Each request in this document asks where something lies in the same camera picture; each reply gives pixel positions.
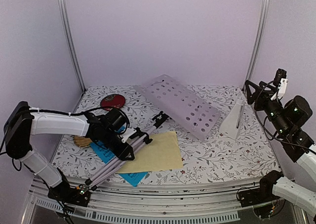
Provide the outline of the blue paper sheet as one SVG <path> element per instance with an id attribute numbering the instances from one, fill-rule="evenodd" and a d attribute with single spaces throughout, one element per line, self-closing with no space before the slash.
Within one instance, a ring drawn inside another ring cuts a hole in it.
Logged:
<path id="1" fill-rule="evenodd" d="M 97 154 L 97 156 L 105 163 L 109 163 L 110 160 L 116 158 L 112 151 L 104 147 L 102 142 L 91 142 L 90 147 Z M 139 172 L 139 173 L 123 173 L 119 174 L 126 182 L 131 184 L 133 187 L 141 182 L 141 180 L 148 174 L 148 172 Z"/>

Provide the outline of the silver tripod music stand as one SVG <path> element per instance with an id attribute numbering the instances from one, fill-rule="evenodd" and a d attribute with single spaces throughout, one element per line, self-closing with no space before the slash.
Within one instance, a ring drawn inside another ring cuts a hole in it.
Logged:
<path id="1" fill-rule="evenodd" d="M 102 97 L 120 94 L 125 97 L 121 108 L 131 127 L 148 131 L 159 112 L 168 119 L 152 134 L 174 131 L 177 134 L 183 167 L 150 171 L 143 185 L 190 185 L 221 181 L 225 166 L 224 149 L 216 143 L 220 112 L 210 101 L 201 98 L 205 89 L 185 87 L 167 75 L 143 86 L 103 86 L 89 89 L 88 107 L 95 107 Z"/>

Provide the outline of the white metronome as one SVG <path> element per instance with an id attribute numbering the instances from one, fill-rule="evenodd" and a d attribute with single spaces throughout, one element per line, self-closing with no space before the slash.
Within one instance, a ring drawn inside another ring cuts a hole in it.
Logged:
<path id="1" fill-rule="evenodd" d="M 238 99 L 219 127 L 219 132 L 236 140 L 239 136 L 245 108 L 244 100 Z"/>

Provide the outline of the yellow sheet music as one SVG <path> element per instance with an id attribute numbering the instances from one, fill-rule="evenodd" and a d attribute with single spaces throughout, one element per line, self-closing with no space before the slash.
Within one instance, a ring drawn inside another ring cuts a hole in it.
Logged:
<path id="1" fill-rule="evenodd" d="M 183 161 L 174 131 L 152 134 L 153 141 L 141 148 L 133 161 L 126 162 L 118 174 L 180 169 Z"/>

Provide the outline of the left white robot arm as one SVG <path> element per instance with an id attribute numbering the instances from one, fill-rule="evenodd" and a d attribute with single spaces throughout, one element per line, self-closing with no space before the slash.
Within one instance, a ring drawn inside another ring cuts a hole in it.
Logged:
<path id="1" fill-rule="evenodd" d="M 39 134 L 68 134 L 101 142 L 119 161 L 134 160 L 134 148 L 127 140 L 136 133 L 129 127 L 129 120 L 121 110 L 111 107 L 103 115 L 93 114 L 93 110 L 66 113 L 32 108 L 26 101 L 18 103 L 3 127 L 1 148 L 13 160 L 27 166 L 62 201 L 70 201 L 73 188 L 63 173 L 47 159 L 35 151 L 30 137 Z"/>

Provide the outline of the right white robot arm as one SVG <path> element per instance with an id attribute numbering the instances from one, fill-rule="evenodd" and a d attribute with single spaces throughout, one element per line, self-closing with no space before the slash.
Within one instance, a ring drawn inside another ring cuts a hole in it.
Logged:
<path id="1" fill-rule="evenodd" d="M 255 83 L 247 80 L 245 88 L 247 102 L 254 110 L 264 111 L 274 126 L 274 139 L 281 143 L 293 163 L 303 168 L 313 179 L 316 177 L 316 145 L 302 130 L 302 126 L 313 112 L 305 98 L 295 96 L 284 106 L 279 101 L 281 83 L 286 80 Z M 242 191 L 238 197 L 242 206 L 268 202 L 278 197 L 300 207 L 310 216 L 316 216 L 316 194 L 287 178 L 282 172 L 273 170 L 259 181 L 259 188 Z"/>

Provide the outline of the woven bamboo tray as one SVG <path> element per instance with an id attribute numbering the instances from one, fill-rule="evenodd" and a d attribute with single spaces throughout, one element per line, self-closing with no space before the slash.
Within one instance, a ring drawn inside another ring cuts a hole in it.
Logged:
<path id="1" fill-rule="evenodd" d="M 75 146 L 81 149 L 90 147 L 90 144 L 92 143 L 90 138 L 80 136 L 73 136 L 73 142 Z"/>

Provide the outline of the floral table mat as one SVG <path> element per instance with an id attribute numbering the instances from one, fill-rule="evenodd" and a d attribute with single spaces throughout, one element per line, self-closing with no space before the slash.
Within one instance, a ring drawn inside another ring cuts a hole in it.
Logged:
<path id="1" fill-rule="evenodd" d="M 158 133 L 177 133 L 183 168 L 166 171 L 151 171 L 143 175 L 140 185 L 189 185 L 255 179 L 279 165 L 251 106 L 246 105 L 239 137 L 228 138 L 218 131 L 223 117 L 230 112 L 237 99 L 244 98 L 235 86 L 187 85 L 190 90 L 215 106 L 221 117 L 204 141 L 196 139 L 182 126 L 169 119 Z M 82 98 L 78 112 L 96 108 L 103 96 L 120 94 L 126 99 L 123 111 L 131 126 L 147 130 L 152 117 L 160 109 L 145 99 L 133 86 L 90 87 Z M 91 148 L 78 148 L 73 138 L 64 135 L 52 164 L 69 177 L 86 180 L 96 173 L 104 163 Z"/>

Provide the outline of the red floral plate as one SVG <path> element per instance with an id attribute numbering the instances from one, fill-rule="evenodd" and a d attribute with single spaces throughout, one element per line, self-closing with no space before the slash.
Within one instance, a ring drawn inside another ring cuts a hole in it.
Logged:
<path id="1" fill-rule="evenodd" d="M 111 108 L 120 109 L 125 105 L 126 99 L 120 94 L 111 94 L 104 97 L 100 102 L 100 107 L 106 111 L 110 111 Z"/>

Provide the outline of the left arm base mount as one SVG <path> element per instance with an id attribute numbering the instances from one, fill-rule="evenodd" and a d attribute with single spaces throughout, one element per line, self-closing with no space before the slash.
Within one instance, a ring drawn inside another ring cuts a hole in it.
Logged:
<path id="1" fill-rule="evenodd" d="M 90 201 L 91 193 L 87 191 L 86 193 L 82 194 L 80 189 L 71 187 L 66 176 L 59 168 L 57 170 L 61 175 L 61 183 L 56 187 L 49 188 L 47 195 L 48 198 L 68 204 L 87 207 Z"/>

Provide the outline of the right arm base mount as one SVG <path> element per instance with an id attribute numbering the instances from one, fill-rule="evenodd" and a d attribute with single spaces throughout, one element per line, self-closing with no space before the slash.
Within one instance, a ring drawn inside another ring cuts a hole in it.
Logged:
<path id="1" fill-rule="evenodd" d="M 286 201 L 272 194 L 273 185 L 284 177 L 282 172 L 273 170 L 259 181 L 258 188 L 241 187 L 236 193 L 236 199 L 241 207 L 254 206 L 253 212 L 260 219 L 269 219 L 278 215 L 284 208 Z"/>

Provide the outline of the front aluminium rail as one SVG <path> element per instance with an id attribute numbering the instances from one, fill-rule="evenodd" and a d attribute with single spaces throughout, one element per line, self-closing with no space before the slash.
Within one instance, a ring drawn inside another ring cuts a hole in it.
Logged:
<path id="1" fill-rule="evenodd" d="M 271 202 L 242 207 L 237 193 L 256 188 L 258 179 L 193 185 L 104 183 L 87 207 L 71 206 L 70 218 L 34 179 L 21 222 L 24 224 L 309 224 L 305 211 L 283 200 L 266 216 Z"/>

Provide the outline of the right aluminium frame post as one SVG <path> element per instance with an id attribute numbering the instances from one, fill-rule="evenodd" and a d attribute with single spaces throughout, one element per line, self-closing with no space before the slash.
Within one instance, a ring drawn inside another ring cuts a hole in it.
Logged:
<path id="1" fill-rule="evenodd" d="M 261 3 L 255 42 L 254 42 L 253 50 L 251 53 L 250 62 L 247 69 L 246 76 L 245 76 L 245 80 L 251 80 L 254 70 L 255 70 L 256 61 L 259 54 L 261 41 L 264 34 L 264 28 L 265 28 L 265 24 L 266 24 L 266 20 L 268 16 L 269 3 L 270 3 L 270 0 L 262 0 L 262 3 Z"/>

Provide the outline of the aluminium frame post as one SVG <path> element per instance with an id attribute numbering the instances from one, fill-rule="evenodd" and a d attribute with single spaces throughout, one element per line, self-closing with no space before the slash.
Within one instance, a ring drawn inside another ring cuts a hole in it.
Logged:
<path id="1" fill-rule="evenodd" d="M 269 3 L 270 3 L 270 0 L 262 0 L 262 3 L 261 3 L 255 42 L 254 42 L 253 50 L 251 53 L 250 62 L 247 69 L 246 76 L 245 76 L 245 80 L 251 80 L 254 70 L 255 70 L 256 61 L 259 54 L 261 41 L 264 34 L 264 28 L 265 28 L 265 24 L 266 24 L 266 20 L 268 16 Z"/>
<path id="2" fill-rule="evenodd" d="M 72 65 L 75 71 L 75 77 L 77 79 L 80 91 L 84 93 L 86 91 L 86 87 L 85 87 L 84 79 L 83 79 L 82 72 L 79 66 L 75 44 L 72 37 L 70 21 L 69 21 L 68 12 L 67 12 L 66 0 L 57 0 L 57 1 L 58 1 L 61 20 L 62 20 L 64 32 L 65 32 L 67 47 L 70 54 L 70 59 L 72 61 Z"/>

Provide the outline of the left aluminium frame post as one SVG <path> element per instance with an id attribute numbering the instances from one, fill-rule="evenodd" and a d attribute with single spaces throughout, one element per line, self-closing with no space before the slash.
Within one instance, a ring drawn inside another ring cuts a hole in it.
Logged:
<path id="1" fill-rule="evenodd" d="M 57 1 L 58 1 L 61 20 L 62 20 L 64 32 L 65 32 L 67 47 L 70 54 L 70 59 L 72 61 L 72 65 L 75 71 L 75 77 L 77 79 L 80 91 L 84 93 L 86 91 L 86 87 L 85 87 L 84 79 L 83 79 L 82 72 L 79 66 L 75 44 L 72 37 L 70 21 L 69 21 L 68 12 L 67 12 L 66 0 L 57 0 Z"/>

